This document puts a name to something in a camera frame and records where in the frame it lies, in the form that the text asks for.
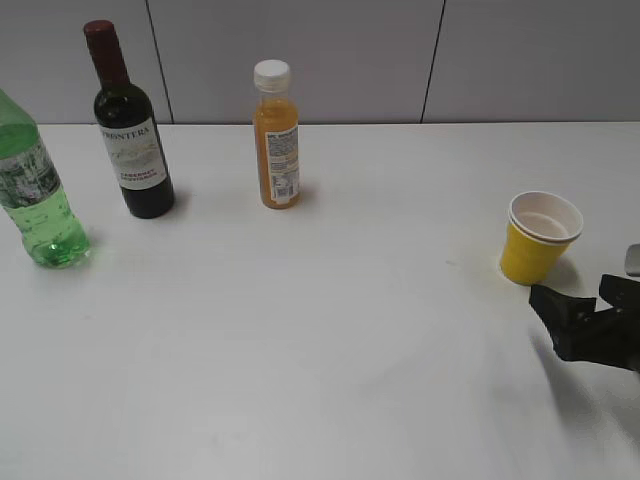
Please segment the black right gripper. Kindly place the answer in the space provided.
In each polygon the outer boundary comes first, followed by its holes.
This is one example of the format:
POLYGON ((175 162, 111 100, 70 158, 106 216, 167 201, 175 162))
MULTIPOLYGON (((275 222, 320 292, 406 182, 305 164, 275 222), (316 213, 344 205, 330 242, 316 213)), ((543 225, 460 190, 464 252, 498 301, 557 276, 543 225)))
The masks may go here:
POLYGON ((640 282, 603 274, 599 296, 614 308, 595 312, 595 297, 572 297, 535 284, 529 305, 562 360, 638 371, 640 282))

